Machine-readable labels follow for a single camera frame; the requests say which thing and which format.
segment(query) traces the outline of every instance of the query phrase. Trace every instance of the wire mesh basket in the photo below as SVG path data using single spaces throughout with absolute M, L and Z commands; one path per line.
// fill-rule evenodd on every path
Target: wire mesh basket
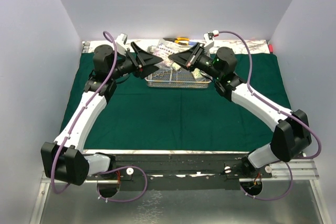
M 155 88 L 192 88 L 206 89 L 211 83 L 210 80 L 203 78 L 196 81 L 193 74 L 189 71 L 180 68 L 160 69 L 145 78 L 149 87 Z

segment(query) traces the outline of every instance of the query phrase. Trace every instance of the robotic arm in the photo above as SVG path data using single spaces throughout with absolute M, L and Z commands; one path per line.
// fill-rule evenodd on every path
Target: robotic arm
M 188 51 L 170 55 L 169 58 L 186 70 L 194 71 L 195 68 L 199 68 L 199 70 L 211 76 L 219 95 L 246 108 L 273 131 L 271 143 L 252 151 L 241 160 L 242 172 L 246 176 L 250 176 L 264 165 L 278 160 L 290 161 L 311 144 L 310 133 L 299 123 L 278 113 L 266 103 L 293 115 L 306 125 L 308 125 L 307 115 L 301 110 L 292 112 L 290 109 L 283 108 L 254 89 L 251 92 L 245 81 L 234 72 L 237 59 L 232 49 L 219 48 L 215 59 L 205 54 L 208 50 L 206 45 L 211 40 L 212 38 L 206 40 L 205 45 L 198 43 Z
M 55 141 L 53 143 L 45 142 L 41 148 L 41 156 L 47 177 L 51 177 L 51 167 L 56 152 L 65 137 L 68 137 L 68 140 L 57 160 L 55 179 L 81 185 L 88 175 L 105 172 L 115 167 L 114 156 L 103 153 L 82 155 L 86 138 L 98 115 L 113 96 L 117 87 L 115 80 L 131 73 L 143 79 L 157 71 L 159 68 L 155 64 L 162 61 L 160 57 L 147 53 L 134 42 L 131 43 L 131 47 L 135 52 L 135 56 L 132 55 L 124 46 L 126 39 L 127 37 L 124 34 L 121 34 L 116 39 L 119 59 L 112 76 L 89 105 L 86 106 L 87 101 L 106 79 L 114 57 L 114 51 L 109 45 L 101 45 L 95 49 L 93 57 L 94 70 L 85 84 L 84 93 L 74 115 Z M 71 136 L 69 136 L 68 132 L 74 120 L 77 120 L 77 123 L 72 129 Z

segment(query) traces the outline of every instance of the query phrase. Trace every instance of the green cloth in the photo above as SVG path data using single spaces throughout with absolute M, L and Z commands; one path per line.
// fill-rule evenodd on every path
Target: green cloth
M 93 54 L 82 54 L 62 129 L 76 110 L 93 69 Z M 236 55 L 236 72 L 247 79 L 247 55 Z M 253 55 L 251 85 L 290 107 L 277 57 Z M 271 130 L 244 108 L 207 89 L 150 88 L 131 76 L 118 85 L 85 143 L 88 149 L 251 151 L 269 143 Z

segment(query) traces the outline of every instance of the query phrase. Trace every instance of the white backdrop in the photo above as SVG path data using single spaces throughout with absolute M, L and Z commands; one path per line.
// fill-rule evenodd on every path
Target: white backdrop
M 81 41 L 60 0 L 0 0 L 0 223 L 29 223 Z
M 61 0 L 82 40 L 101 31 L 129 38 L 190 36 L 234 30 L 246 39 L 270 39 L 291 0 Z
M 316 164 L 336 223 L 336 5 L 335 0 L 293 0 L 271 42 L 293 109 L 308 114 L 322 140 Z M 316 151 L 315 140 L 309 153 Z

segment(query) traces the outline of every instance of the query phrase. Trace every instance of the purple cable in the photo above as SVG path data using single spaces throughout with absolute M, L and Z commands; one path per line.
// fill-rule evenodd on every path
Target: purple cable
M 98 195 L 99 195 L 98 199 L 102 198 L 102 199 L 104 199 L 104 200 L 106 200 L 106 201 L 111 201 L 111 202 L 131 202 L 131 201 L 135 201 L 135 200 L 139 199 L 141 196 L 144 195 L 144 193 L 145 193 L 146 190 L 147 190 L 147 184 L 148 184 L 148 181 L 147 181 L 147 175 L 146 175 L 146 173 L 144 172 L 143 169 L 141 169 L 141 168 L 139 168 L 139 167 L 137 167 L 137 166 L 123 166 L 123 167 L 119 167 L 119 168 L 116 168 L 116 169 L 113 169 L 113 170 L 109 170 L 109 171 L 107 171 L 107 172 L 103 172 L 103 173 L 99 173 L 99 174 L 115 173 L 115 172 L 118 171 L 118 170 L 123 170 L 123 169 L 127 169 L 127 168 L 135 168 L 135 169 L 138 169 L 139 171 L 142 172 L 142 174 L 143 174 L 143 176 L 144 176 L 144 178 L 145 178 L 145 186 L 144 186 L 142 192 L 141 192 L 139 195 L 137 195 L 136 197 L 131 198 L 131 199 L 111 199 L 111 198 L 104 198 L 104 197 L 102 197 L 102 196 L 100 195 L 99 187 L 98 187 L 98 185 L 97 185 L 97 193 L 98 193 Z
M 249 62 L 250 62 L 250 67 L 248 70 L 248 77 L 247 77 L 247 88 L 248 90 L 251 92 L 252 95 L 254 95 L 256 98 L 258 98 L 261 102 L 263 102 L 264 104 L 268 105 L 269 107 L 271 107 L 272 109 L 274 109 L 275 111 L 277 111 L 278 113 L 281 113 L 289 118 L 291 118 L 292 120 L 296 121 L 297 123 L 301 124 L 302 127 L 304 127 L 307 131 L 309 131 L 316 139 L 317 145 L 318 145 L 318 150 L 317 152 L 309 157 L 298 157 L 299 159 L 311 159 L 311 158 L 316 158 L 317 156 L 320 155 L 321 151 L 322 151 L 322 144 L 321 144 L 321 140 L 320 138 L 316 135 L 316 133 L 310 128 L 308 127 L 305 123 L 303 123 L 301 120 L 297 119 L 296 117 L 294 117 L 291 114 L 288 114 L 284 111 L 279 110 L 276 106 L 274 106 L 273 104 L 269 103 L 268 101 L 266 101 L 264 98 L 262 98 L 261 96 L 259 96 L 258 94 L 256 94 L 253 89 L 251 88 L 250 85 L 250 81 L 251 81 L 251 75 L 252 75 L 252 68 L 253 68 L 253 62 L 252 62 L 252 55 L 250 53 L 250 50 L 246 44 L 246 42 L 244 41 L 244 39 L 237 33 L 233 32 L 233 31 L 219 31 L 220 34 L 233 34 L 235 36 L 237 36 L 244 44 L 244 46 L 246 47 L 247 50 L 247 54 L 248 54 L 248 58 L 249 58 Z
M 103 31 L 103 35 L 105 37 L 105 39 L 111 43 L 113 43 L 114 45 L 114 59 L 113 59 L 113 64 L 112 64 L 112 67 L 111 67 L 111 70 L 109 72 L 109 74 L 106 76 L 104 82 L 100 85 L 100 87 L 95 91 L 95 93 L 90 97 L 90 99 L 85 103 L 85 106 L 83 106 L 81 108 L 81 110 L 79 111 L 79 113 L 77 114 L 77 116 L 75 117 L 72 125 L 70 126 L 70 129 L 68 131 L 68 134 L 70 136 L 70 134 L 72 133 L 79 117 L 82 115 L 83 111 L 87 108 L 87 106 L 90 104 L 90 102 L 95 98 L 96 94 L 98 94 L 100 92 L 100 90 L 102 89 L 102 87 L 108 82 L 108 80 L 110 79 L 112 73 L 113 73 L 113 70 L 116 66 L 116 63 L 117 63 L 117 44 L 116 42 L 114 41 L 112 35 L 107 32 L 107 31 Z M 50 180 L 51 180 L 51 187 L 52 187 L 52 190 L 54 191 L 55 194 L 61 194 L 64 192 L 65 189 L 67 189 L 67 187 L 70 185 L 69 183 L 67 183 L 65 185 L 65 187 L 63 187 L 61 190 L 57 190 L 56 189 L 56 186 L 55 186 L 55 170 L 56 170 L 56 164 L 57 164 L 57 161 L 58 161 L 58 158 L 59 158 L 59 155 L 65 145 L 65 143 L 67 142 L 68 140 L 68 136 L 66 136 L 63 140 L 63 142 L 61 143 L 61 145 L 58 147 L 58 150 L 56 152 L 56 155 L 54 157 L 54 161 L 52 162 L 52 167 L 51 167 L 51 176 L 50 176 Z
M 252 198 L 252 199 L 259 199 L 259 200 L 263 200 L 263 201 L 272 201 L 272 200 L 282 199 L 282 198 L 286 197 L 286 196 L 289 194 L 289 192 L 291 191 L 292 187 L 293 187 L 293 173 L 292 173 L 292 170 L 291 170 L 291 168 L 289 167 L 289 165 L 288 165 L 287 163 L 285 163 L 285 164 L 287 165 L 288 170 L 289 170 L 290 184 L 289 184 L 289 187 L 288 187 L 288 189 L 286 190 L 286 192 L 285 192 L 284 194 L 282 194 L 282 195 L 280 195 L 280 196 L 278 196 L 278 197 L 265 199 L 265 198 L 260 198 L 260 197 L 258 197 L 258 196 L 253 196 L 253 195 L 251 195 L 251 194 L 248 194 L 248 193 L 242 188 L 242 186 L 240 186 L 240 189 L 245 193 L 245 195 L 246 195 L 247 197 L 250 197 L 250 198 Z

